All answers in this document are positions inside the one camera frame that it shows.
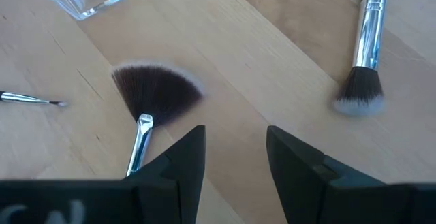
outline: silver ferrule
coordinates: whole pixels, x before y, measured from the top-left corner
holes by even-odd
[[[0,99],[5,102],[19,102],[19,103],[36,103],[36,104],[50,104],[49,101],[44,101],[36,97],[28,95],[20,95],[15,93],[4,92],[1,94]]]
[[[135,144],[131,152],[126,176],[130,176],[141,168],[142,161],[144,161],[144,156],[149,145],[151,132],[153,130],[153,117],[151,115],[142,114],[137,123],[138,131],[136,132]]]
[[[362,0],[353,67],[377,70],[386,0]]]

